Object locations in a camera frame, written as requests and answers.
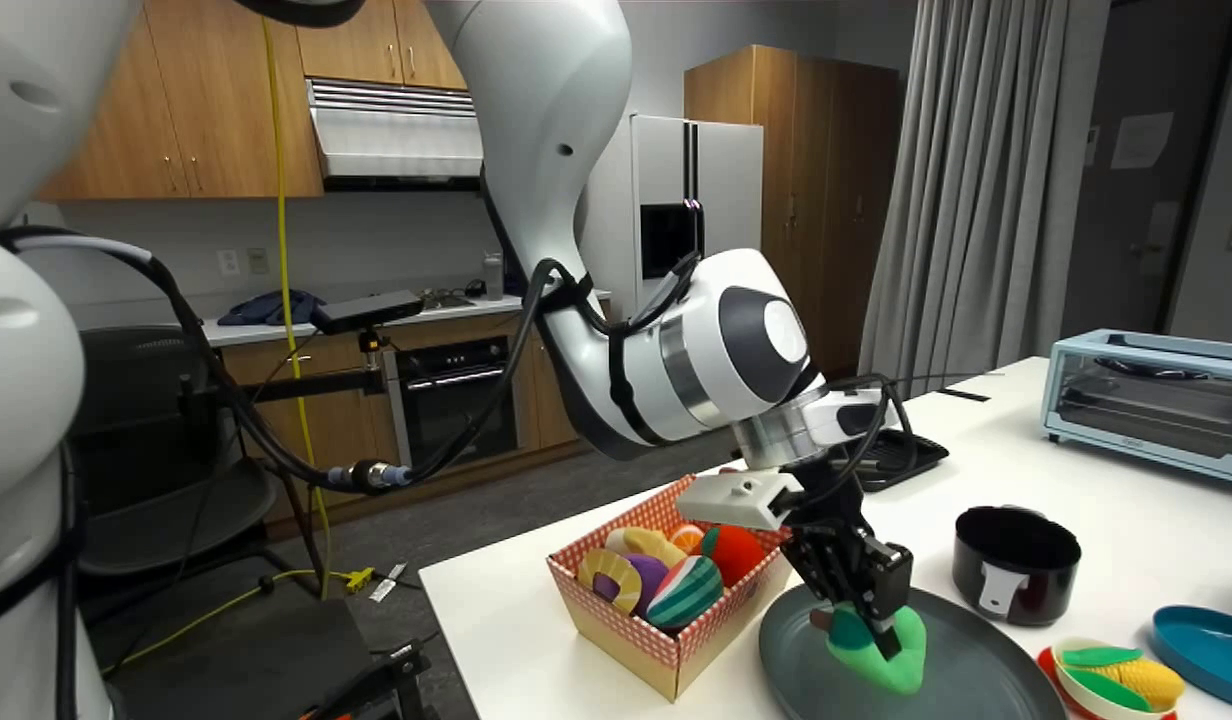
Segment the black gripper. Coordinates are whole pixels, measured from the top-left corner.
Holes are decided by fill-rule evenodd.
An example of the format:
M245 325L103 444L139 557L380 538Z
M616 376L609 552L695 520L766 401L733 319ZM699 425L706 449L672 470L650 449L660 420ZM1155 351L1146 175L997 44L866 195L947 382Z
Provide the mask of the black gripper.
M810 623L829 631L846 598L866 616L878 652L893 658L913 552L872 532L859 482L834 461L799 461L793 477L799 486L782 501L782 548L812 592Z

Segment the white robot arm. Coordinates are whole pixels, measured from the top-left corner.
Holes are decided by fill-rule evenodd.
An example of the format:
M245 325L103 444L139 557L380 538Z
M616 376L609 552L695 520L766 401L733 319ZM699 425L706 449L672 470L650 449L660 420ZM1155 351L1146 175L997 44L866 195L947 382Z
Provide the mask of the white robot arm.
M85 143L139 0L0 0L0 225ZM797 306L752 249L699 261L636 319L606 319L574 210L632 82L621 0L429 0L474 90L493 225L534 276L529 315L574 425L606 450L735 428L745 466L690 494L713 525L766 527L834 607L829 652L888 691L926 685L913 552L859 515L834 461L878 401L834 386ZM66 300L0 238L0 720L110 720L74 572L66 436L85 342Z

